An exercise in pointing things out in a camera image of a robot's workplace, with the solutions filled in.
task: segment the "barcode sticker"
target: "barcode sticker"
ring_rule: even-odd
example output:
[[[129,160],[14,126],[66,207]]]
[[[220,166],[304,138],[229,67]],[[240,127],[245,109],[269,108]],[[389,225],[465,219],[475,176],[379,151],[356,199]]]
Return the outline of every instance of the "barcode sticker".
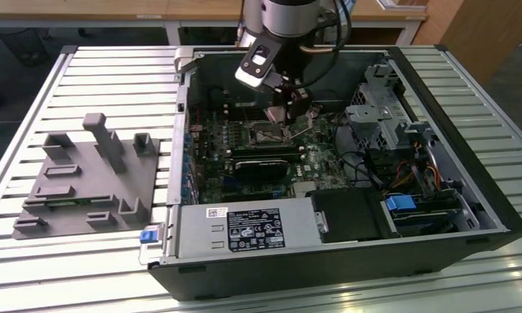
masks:
[[[226,207],[208,207],[206,208],[206,218],[225,217],[226,212],[228,212]]]

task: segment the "gray 3d printed holder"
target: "gray 3d printed holder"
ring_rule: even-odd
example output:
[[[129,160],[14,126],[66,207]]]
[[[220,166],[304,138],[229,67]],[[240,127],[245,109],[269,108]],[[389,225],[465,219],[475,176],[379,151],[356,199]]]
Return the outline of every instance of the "gray 3d printed holder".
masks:
[[[14,239],[138,230],[147,224],[159,141],[146,133],[119,140],[105,121],[101,113],[83,118],[95,143],[47,135],[47,157],[13,225]]]

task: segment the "blue tab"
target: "blue tab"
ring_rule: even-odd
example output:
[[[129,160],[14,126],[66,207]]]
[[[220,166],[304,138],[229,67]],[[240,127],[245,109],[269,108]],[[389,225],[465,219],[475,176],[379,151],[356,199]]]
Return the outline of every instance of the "blue tab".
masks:
[[[138,241],[141,243],[157,243],[158,242],[158,231],[157,230],[143,230],[138,236]]]
[[[384,200],[384,203],[389,211],[415,209],[415,203],[411,196],[391,196]]]

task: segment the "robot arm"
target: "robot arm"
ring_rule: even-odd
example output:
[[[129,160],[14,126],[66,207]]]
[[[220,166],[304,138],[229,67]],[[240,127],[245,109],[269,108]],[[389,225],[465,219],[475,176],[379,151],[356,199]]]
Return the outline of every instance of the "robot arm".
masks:
[[[343,0],[333,0],[333,14],[320,7],[318,0],[245,0],[245,27],[240,46],[248,46],[236,79],[260,92],[272,92],[273,100],[266,111],[269,120],[285,125],[293,123],[310,105],[305,90],[333,66],[337,51],[345,44],[340,39],[337,4],[345,13],[347,30],[351,22]],[[312,48],[318,29],[336,26],[337,44],[332,48]],[[333,53],[328,68],[304,81],[302,71],[313,54]]]

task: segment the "power supply label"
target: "power supply label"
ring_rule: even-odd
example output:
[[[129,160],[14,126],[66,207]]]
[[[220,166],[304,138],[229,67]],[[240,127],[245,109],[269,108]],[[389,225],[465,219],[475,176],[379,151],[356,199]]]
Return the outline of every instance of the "power supply label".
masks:
[[[282,248],[278,209],[226,212],[228,248],[232,252]]]

